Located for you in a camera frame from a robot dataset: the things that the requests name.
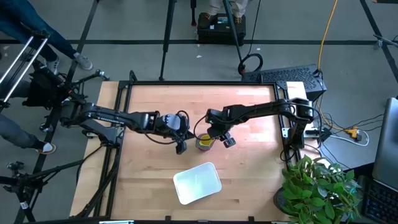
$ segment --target person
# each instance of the person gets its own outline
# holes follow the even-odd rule
[[[234,23],[236,26],[236,32],[241,33],[243,30],[242,16],[246,12],[246,6],[249,0],[234,0],[228,1],[232,8],[232,13],[234,17]],[[219,13],[221,7],[223,6],[223,0],[210,0],[210,7],[207,13],[201,14],[199,20],[199,27],[206,29],[210,24],[216,19],[217,13]]]
[[[29,88],[30,83],[22,80],[11,97],[27,98],[29,95]],[[57,149],[54,144],[39,141],[36,136],[24,131],[17,123],[3,114],[0,114],[0,136],[15,146],[23,149],[35,149],[40,154],[51,154]]]
[[[35,11],[28,0],[0,0],[0,31],[25,44],[31,37],[32,31],[44,31],[50,34],[48,43],[75,60],[82,69],[91,70],[93,64],[78,53],[57,31],[51,28]],[[40,40],[30,44],[38,49]],[[40,55],[45,59],[46,66],[54,73],[58,73],[60,58],[46,45]]]

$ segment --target yellow object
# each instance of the yellow object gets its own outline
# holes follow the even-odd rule
[[[337,5],[338,0],[335,0],[335,3],[333,5],[333,9],[331,10],[329,20],[328,20],[328,25],[326,25],[326,30],[325,33],[323,33],[323,38],[321,42],[321,48],[319,50],[319,56],[318,56],[318,69],[321,68],[321,56],[322,56],[322,50],[323,50],[323,43],[325,43],[326,35],[328,34],[329,26],[330,26],[330,21],[331,18],[333,17],[333,14],[335,13],[336,5]]]
[[[335,3],[334,3],[334,5],[333,5],[333,9],[332,9],[331,12],[330,12],[328,24],[326,25],[325,33],[323,33],[323,38],[322,38],[321,47],[320,47],[319,56],[318,56],[318,70],[321,69],[321,57],[322,57],[323,44],[325,43],[326,35],[328,34],[329,26],[330,26],[330,22],[331,22],[331,18],[333,17],[333,15],[334,15],[334,13],[335,13],[335,9],[336,9],[337,2],[338,2],[338,0],[335,0]],[[317,102],[317,106],[318,106],[318,109],[319,109],[319,112],[320,112],[320,114],[321,114],[321,117],[322,117],[323,121],[324,121],[327,125],[329,125],[329,127],[333,128],[333,129],[336,129],[336,130],[339,130],[339,131],[344,130],[343,128],[333,127],[333,124],[330,124],[329,121],[326,120],[325,116],[324,116],[323,113],[322,113],[321,107],[320,107],[320,105],[319,105],[319,101]]]
[[[351,138],[356,139],[358,134],[358,128],[355,126],[353,129],[344,130],[347,134],[351,136]]]
[[[202,136],[200,136],[201,139],[209,139],[210,136],[208,134],[204,134]],[[211,144],[215,141],[215,139],[209,139],[209,140],[200,140],[199,141],[199,145],[201,146],[206,146],[209,147],[211,146]]]

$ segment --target wooden tabletop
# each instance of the wooden tabletop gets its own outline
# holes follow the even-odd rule
[[[98,106],[113,108],[117,82],[103,82]],[[291,98],[305,98],[300,82],[288,83]],[[208,108],[222,110],[224,106],[253,105],[274,101],[271,86],[133,86],[129,112],[155,111],[161,114],[185,110],[190,115],[191,130]],[[204,121],[197,134],[205,133]],[[256,221],[288,220],[273,204],[272,197],[284,179],[280,171],[285,163],[279,159],[282,138],[277,116],[251,119],[230,131],[236,145],[226,149],[215,142],[210,151],[187,141],[188,149],[176,155],[174,145],[160,145],[144,135],[127,130],[124,136],[112,219],[116,220],[239,220],[254,216]],[[316,141],[306,141],[316,146]],[[86,156],[99,146],[90,139]],[[90,157],[81,168],[79,182],[70,215],[75,215],[90,200],[98,188],[105,150]],[[314,158],[311,148],[303,153]],[[212,162],[221,179],[222,190],[188,205],[178,201],[173,176],[192,167]]]

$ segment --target jeans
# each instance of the jeans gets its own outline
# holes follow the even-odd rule
[[[27,0],[0,0],[0,31],[25,44],[31,37],[32,30],[47,32],[50,34],[49,44],[71,59],[75,58],[73,54],[76,50],[37,14]],[[41,41],[34,40],[30,46],[37,50],[40,44]],[[48,45],[40,55],[48,62],[53,62],[58,57]]]
[[[26,98],[29,96],[29,88],[30,83],[28,81],[22,80],[17,88],[12,93],[11,97],[22,97]],[[1,93],[0,98],[4,98],[6,93]],[[32,147],[34,143],[37,141],[36,136],[33,134],[29,134],[26,131],[22,130],[21,127],[15,123],[13,120],[7,118],[3,114],[0,114],[0,136],[7,140],[15,146],[19,146],[21,148]]]

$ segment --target computer monitor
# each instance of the computer monitor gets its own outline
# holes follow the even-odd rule
[[[398,189],[398,100],[387,100],[373,168],[373,179]]]

